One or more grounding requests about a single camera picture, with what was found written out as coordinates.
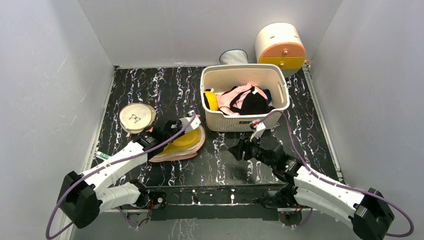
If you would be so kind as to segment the yellow bra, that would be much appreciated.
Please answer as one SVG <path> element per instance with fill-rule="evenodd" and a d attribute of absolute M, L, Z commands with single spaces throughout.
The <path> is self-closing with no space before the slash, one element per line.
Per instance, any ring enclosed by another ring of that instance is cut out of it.
<path fill-rule="evenodd" d="M 186 151 L 197 149 L 204 143 L 204 130 L 200 126 L 197 129 L 185 133 L 183 136 L 178 137 L 173 142 L 169 143 L 161 153 L 157 156 L 179 154 Z"/>

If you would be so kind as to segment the orange floral bra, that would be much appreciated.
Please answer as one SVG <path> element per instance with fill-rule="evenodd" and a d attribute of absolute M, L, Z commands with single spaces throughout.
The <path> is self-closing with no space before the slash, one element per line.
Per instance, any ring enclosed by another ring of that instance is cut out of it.
<path fill-rule="evenodd" d="M 183 136 L 185 134 L 184 131 L 177 138 Z M 205 140 L 206 140 L 206 133 L 205 133 L 205 130 L 204 130 L 204 143 L 205 143 Z M 160 154 L 164 150 L 164 148 L 168 145 L 167 144 L 160 153 L 157 153 L 155 156 L 150 158 L 149 161 L 152 162 L 152 163 L 161 163 L 161 162 L 172 162 L 172 161 L 187 160 L 187 159 L 195 157 L 197 155 L 198 150 L 204 145 L 204 143 L 201 146 L 199 146 L 197 149 L 193 149 L 191 151 L 185 151 L 183 153 L 174 153 L 174 154 L 169 154 L 169 155 L 158 156 L 158 154 Z"/>

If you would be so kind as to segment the round beige mesh laundry bag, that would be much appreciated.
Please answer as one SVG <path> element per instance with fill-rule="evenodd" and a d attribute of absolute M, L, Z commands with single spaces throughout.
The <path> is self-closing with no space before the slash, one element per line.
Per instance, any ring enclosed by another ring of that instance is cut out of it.
<path fill-rule="evenodd" d="M 130 103 L 119 112 L 121 127 L 128 134 L 139 134 L 156 118 L 156 110 L 144 103 Z"/>

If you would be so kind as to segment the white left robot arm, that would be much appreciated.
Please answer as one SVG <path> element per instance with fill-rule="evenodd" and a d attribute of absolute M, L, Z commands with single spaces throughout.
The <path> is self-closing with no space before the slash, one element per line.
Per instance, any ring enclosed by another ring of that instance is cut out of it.
<path fill-rule="evenodd" d="M 149 189 L 138 180 L 113 186 L 137 166 L 145 164 L 178 137 L 197 128 L 197 117 L 168 121 L 168 129 L 152 127 L 131 140 L 108 160 L 82 173 L 68 173 L 60 189 L 57 208 L 79 229 L 90 225 L 99 214 L 132 205 L 146 208 L 150 203 Z"/>

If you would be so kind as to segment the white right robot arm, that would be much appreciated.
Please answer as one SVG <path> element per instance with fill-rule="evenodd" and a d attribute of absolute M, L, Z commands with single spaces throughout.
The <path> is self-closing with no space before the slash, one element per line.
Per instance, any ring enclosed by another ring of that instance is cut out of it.
<path fill-rule="evenodd" d="M 319 210 L 350 227 L 362 240 L 382 240 L 394 214 L 384 196 L 370 188 L 365 193 L 348 189 L 285 153 L 283 145 L 272 137 L 241 138 L 228 151 L 238 160 L 256 159 L 268 166 L 272 174 L 285 183 L 282 202 L 288 207 L 297 204 Z"/>

